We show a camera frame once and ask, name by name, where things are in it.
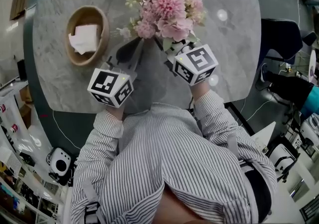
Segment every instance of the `dark green floor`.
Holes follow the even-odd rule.
[[[259,0],[259,3],[263,18],[286,18],[298,21],[297,0]],[[28,10],[26,12],[23,34],[25,65],[31,95],[34,100],[37,113],[40,117],[41,124],[52,146],[62,147],[76,155],[79,150],[63,136],[53,120],[52,109],[47,104],[36,73],[32,46],[32,26],[35,4],[36,0],[28,0]],[[312,30],[313,24],[311,16],[303,5],[300,5],[300,7],[300,28],[303,30]],[[268,61],[268,63],[270,70],[274,72],[279,71],[278,62]],[[243,116],[245,118],[249,118],[251,114],[253,114],[254,111],[266,100],[264,93],[257,91],[253,85],[247,98],[245,108],[242,112]],[[235,106],[237,106],[239,110],[242,105],[243,101],[235,102]],[[276,121],[276,135],[282,130],[281,122],[286,110],[287,108],[280,104],[269,102],[260,109],[260,111],[258,111],[251,120],[249,120],[249,123],[255,131],[259,131],[272,121]],[[95,116],[92,114],[69,112],[54,112],[54,116],[65,135],[69,137],[75,145],[82,147],[92,129]]]

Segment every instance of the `person in teal shirt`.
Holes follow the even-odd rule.
[[[262,82],[271,82],[268,89],[282,99],[292,101],[307,119],[313,113],[319,114],[319,88],[313,83],[298,77],[286,77],[274,74],[267,69],[267,64],[261,67]]]

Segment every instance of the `sneaker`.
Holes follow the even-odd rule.
[[[260,80],[264,83],[267,81],[267,78],[266,78],[266,74],[268,72],[268,69],[267,69],[267,64],[264,63],[262,66],[261,66],[261,69],[260,69]]]

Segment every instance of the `shirt cuff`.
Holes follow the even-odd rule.
[[[212,114],[220,106],[224,106],[224,100],[214,91],[209,90],[194,103],[195,114],[198,119],[202,119]]]
[[[100,133],[113,138],[121,138],[123,134],[122,121],[106,110],[96,115],[93,126]]]

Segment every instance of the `wooden bowl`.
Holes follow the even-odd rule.
[[[75,27],[80,25],[100,25],[102,32],[99,45],[95,52],[81,55],[75,52],[69,41],[69,34],[74,35]],[[86,66],[97,61],[105,52],[109,42],[109,22],[102,10],[95,6],[86,5],[78,8],[71,16],[66,26],[65,47],[70,61],[76,66]]]

